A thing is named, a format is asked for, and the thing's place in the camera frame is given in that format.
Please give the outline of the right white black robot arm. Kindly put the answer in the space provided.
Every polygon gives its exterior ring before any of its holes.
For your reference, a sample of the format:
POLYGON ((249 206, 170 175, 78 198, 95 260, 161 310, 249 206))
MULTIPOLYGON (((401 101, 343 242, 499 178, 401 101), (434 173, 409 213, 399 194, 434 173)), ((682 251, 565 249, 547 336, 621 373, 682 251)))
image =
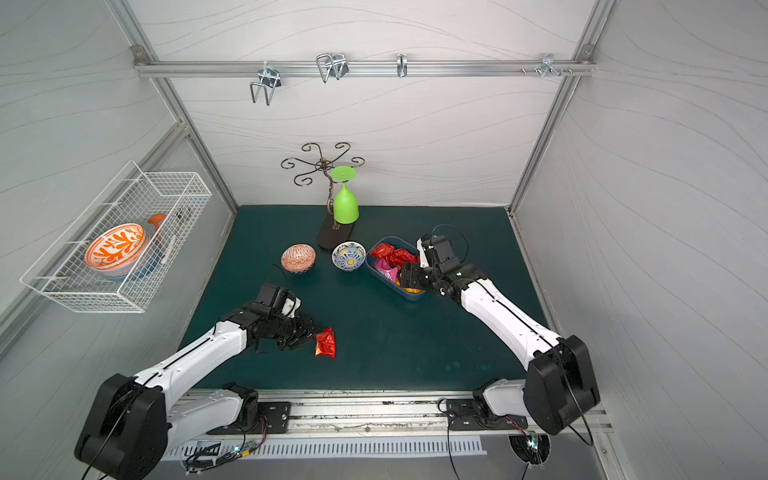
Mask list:
POLYGON ((401 268, 400 284, 455 301, 482 321, 525 370, 522 384, 499 379, 481 388, 479 403, 491 416, 529 417, 555 435, 601 403, 590 352, 579 337, 563 337, 530 317, 482 270, 462 263, 448 238, 426 234, 416 248, 419 262, 401 268))

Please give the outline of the pink tea bag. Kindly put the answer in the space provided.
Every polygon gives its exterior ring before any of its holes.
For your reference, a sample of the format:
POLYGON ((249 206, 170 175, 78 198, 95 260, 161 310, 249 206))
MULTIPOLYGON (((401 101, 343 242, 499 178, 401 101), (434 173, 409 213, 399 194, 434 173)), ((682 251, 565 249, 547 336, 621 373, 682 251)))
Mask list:
POLYGON ((391 266, 384 260, 376 260, 374 269, 383 275, 389 282, 396 284, 398 282, 399 268, 397 266, 391 266))

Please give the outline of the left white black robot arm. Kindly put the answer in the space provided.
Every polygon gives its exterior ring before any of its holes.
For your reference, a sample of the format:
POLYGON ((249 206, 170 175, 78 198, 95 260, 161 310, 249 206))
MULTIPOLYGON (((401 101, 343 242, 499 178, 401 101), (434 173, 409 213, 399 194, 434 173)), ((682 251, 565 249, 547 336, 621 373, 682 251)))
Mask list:
POLYGON ((99 387, 74 447, 88 471, 113 479, 143 479, 168 450, 201 434, 267 432, 256 390, 228 383, 183 402, 200 380, 263 340, 294 350, 322 333, 302 301, 265 283, 255 300, 222 315, 198 339, 134 375, 114 374, 99 387))

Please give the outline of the large red tea bag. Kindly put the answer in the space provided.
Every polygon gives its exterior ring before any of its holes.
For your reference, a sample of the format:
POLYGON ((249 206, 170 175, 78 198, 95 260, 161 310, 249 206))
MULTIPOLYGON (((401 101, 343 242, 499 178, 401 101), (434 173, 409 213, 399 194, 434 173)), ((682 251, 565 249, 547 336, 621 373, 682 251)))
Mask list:
POLYGON ((406 263, 420 264, 418 255, 414 255, 406 249, 399 248, 390 252, 386 257, 386 262, 391 267, 401 268, 406 263))

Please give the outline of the red tea bag front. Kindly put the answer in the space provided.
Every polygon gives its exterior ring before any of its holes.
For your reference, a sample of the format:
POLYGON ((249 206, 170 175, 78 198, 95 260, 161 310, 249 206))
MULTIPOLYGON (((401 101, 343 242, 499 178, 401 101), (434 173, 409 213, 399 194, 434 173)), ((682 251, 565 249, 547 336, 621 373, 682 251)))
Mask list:
POLYGON ((315 355, 329 358, 336 357, 336 341, 332 328, 326 328, 315 336, 315 355))

